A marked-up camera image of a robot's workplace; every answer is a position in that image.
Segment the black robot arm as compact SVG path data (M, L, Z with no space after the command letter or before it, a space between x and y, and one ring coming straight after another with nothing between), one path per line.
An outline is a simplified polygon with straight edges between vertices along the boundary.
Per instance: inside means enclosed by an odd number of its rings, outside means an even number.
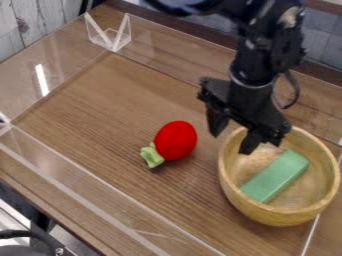
M218 14L238 27L236 59L228 80L204 77L198 98L205 102L209 130L218 136L230 121L248 129L240 152L249 155L260 144L278 146L292 131L274 95L277 80L288 78L294 94L300 84L290 70L301 64L304 0L145 0L161 12L188 17Z

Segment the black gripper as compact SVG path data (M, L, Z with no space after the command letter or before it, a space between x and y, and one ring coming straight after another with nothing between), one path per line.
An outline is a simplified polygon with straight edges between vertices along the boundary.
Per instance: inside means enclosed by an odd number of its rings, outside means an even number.
M240 153L250 155L261 143L280 146L292 124L273 101L274 80L244 84L236 78L201 79L198 98L208 107L209 130L218 137L230 120L248 128Z

